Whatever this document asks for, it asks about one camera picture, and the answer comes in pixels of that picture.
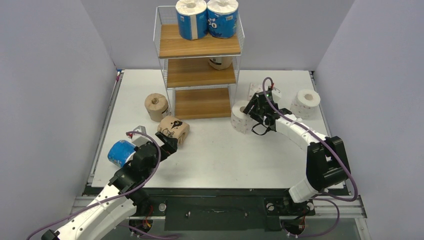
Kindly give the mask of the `brown paper roll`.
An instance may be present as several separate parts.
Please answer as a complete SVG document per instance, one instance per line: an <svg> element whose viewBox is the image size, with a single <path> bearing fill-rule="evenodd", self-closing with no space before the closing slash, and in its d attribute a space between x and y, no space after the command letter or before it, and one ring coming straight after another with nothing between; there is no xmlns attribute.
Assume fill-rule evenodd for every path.
<svg viewBox="0 0 424 240"><path fill-rule="evenodd" d="M221 71L230 67L233 63L232 56L214 56L208 60L209 65L215 70Z"/></svg>

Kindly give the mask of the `white wire wooden shelf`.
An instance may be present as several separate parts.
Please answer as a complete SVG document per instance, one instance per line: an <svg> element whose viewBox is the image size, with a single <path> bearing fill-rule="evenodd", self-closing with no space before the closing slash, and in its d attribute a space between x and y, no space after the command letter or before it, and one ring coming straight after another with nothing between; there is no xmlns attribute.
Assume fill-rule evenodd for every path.
<svg viewBox="0 0 424 240"><path fill-rule="evenodd" d="M172 114L181 120L231 116L237 91L245 33L237 18L236 34L230 38L207 35L183 39L178 30L176 8L158 6L154 22L156 54ZM216 70L211 57L232 57L232 64Z"/></svg>

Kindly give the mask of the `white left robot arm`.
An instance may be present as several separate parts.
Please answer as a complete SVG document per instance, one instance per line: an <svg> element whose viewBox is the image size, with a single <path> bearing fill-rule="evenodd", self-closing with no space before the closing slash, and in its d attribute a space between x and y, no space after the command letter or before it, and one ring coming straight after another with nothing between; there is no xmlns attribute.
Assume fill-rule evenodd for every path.
<svg viewBox="0 0 424 240"><path fill-rule="evenodd" d="M162 141L159 145L143 132L130 131L126 135L139 135L144 143L116 142L107 158L119 169L102 191L88 206L66 217L65 225L57 230L48 228L41 239L100 240L126 218L149 210L149 197L142 188L156 173L160 162L177 151L178 140L157 132L155 136Z"/></svg>

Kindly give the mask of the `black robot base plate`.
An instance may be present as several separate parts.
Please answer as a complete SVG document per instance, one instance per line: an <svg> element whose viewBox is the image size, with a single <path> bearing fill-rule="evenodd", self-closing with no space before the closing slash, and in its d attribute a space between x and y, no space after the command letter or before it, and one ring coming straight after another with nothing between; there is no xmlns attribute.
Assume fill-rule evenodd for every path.
<svg viewBox="0 0 424 240"><path fill-rule="evenodd" d="M293 203L286 188L145 188L148 202L124 223L152 231L164 222L165 231L290 231L304 229L315 215L313 200ZM338 206L336 220L340 220Z"/></svg>

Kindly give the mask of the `blue white roll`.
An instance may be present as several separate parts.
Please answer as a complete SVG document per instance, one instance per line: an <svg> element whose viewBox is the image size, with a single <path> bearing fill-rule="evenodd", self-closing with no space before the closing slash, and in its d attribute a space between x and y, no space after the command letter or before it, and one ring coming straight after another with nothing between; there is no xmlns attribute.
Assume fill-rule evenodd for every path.
<svg viewBox="0 0 424 240"><path fill-rule="evenodd" d="M208 34L207 3L204 0L178 0L176 19L180 36L185 40L198 40Z"/></svg>
<svg viewBox="0 0 424 240"><path fill-rule="evenodd" d="M212 37L228 39L236 34L238 8L237 0L207 2L208 31Z"/></svg>

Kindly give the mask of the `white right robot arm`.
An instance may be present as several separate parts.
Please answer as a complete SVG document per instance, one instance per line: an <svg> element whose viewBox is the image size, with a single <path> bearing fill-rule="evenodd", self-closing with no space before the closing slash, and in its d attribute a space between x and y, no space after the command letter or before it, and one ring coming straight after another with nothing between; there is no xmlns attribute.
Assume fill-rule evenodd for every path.
<svg viewBox="0 0 424 240"><path fill-rule="evenodd" d="M282 199L282 207L287 213L296 213L302 203L352 176L342 139L321 134L288 109L279 108L271 91L255 93L243 113L264 126L267 132L286 136L306 154L305 177Z"/></svg>

